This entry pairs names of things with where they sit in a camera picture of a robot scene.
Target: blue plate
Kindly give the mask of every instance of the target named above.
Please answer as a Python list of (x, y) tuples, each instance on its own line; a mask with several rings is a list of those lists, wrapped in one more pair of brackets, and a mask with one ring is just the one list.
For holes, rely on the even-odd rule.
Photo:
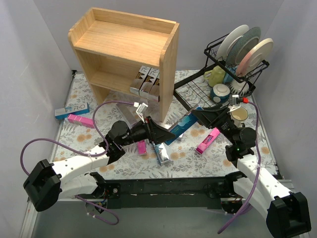
[(259, 43), (260, 37), (260, 27), (254, 27), (247, 31), (232, 47), (226, 60), (226, 66), (234, 67), (238, 65), (244, 56)]

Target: wooden shelf board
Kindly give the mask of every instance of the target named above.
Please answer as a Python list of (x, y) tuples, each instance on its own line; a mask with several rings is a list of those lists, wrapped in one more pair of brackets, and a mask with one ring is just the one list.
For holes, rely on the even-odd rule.
[(97, 71), (89, 82), (99, 87), (139, 97), (130, 92), (132, 81), (133, 76), (128, 78), (114, 73)]
[(159, 68), (159, 58), (169, 36), (162, 32), (95, 20), (74, 48)]

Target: mug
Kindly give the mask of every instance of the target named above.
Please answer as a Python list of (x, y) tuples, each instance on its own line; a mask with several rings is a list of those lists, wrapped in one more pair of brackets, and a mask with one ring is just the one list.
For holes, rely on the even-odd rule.
[(230, 114), (237, 127), (242, 127), (242, 122), (244, 122), (249, 116), (248, 111), (243, 107), (239, 107)]
[(216, 84), (210, 91), (210, 97), (215, 103), (224, 103), (229, 96), (230, 89), (224, 84)]

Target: wooden shelf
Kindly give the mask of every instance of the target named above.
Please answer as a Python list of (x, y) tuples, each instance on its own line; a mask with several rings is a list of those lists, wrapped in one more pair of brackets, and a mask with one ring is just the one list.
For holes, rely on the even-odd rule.
[(178, 26), (175, 21), (91, 8), (69, 30), (68, 40), (98, 104), (110, 90), (132, 94), (130, 85), (142, 65), (159, 68), (164, 121), (173, 99)]
[(162, 32), (95, 21), (74, 47), (159, 68), (160, 54), (168, 37), (169, 34)]
[(126, 77), (115, 73), (97, 71), (90, 80), (90, 83), (113, 91), (119, 91), (136, 96), (130, 92), (130, 85), (132, 81), (133, 76)]

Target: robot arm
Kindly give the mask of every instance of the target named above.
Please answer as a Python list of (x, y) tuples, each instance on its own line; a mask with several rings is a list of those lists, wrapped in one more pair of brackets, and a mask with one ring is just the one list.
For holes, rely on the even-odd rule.
[[(124, 121), (117, 121), (106, 135), (109, 144), (106, 154), (99, 157), (74, 156), (51, 164), (42, 160), (32, 170), (23, 187), (38, 212), (52, 207), (61, 198), (77, 194), (100, 197), (107, 189), (103, 178), (98, 173), (86, 174), (83, 177), (79, 177), (80, 175), (117, 161), (125, 154), (122, 148), (124, 145), (145, 139), (161, 144), (173, 137), (173, 133), (157, 125), (151, 117), (147, 117), (144, 122), (139, 121), (131, 129)], [(106, 143), (102, 142), (87, 154), (100, 154), (105, 149)]]

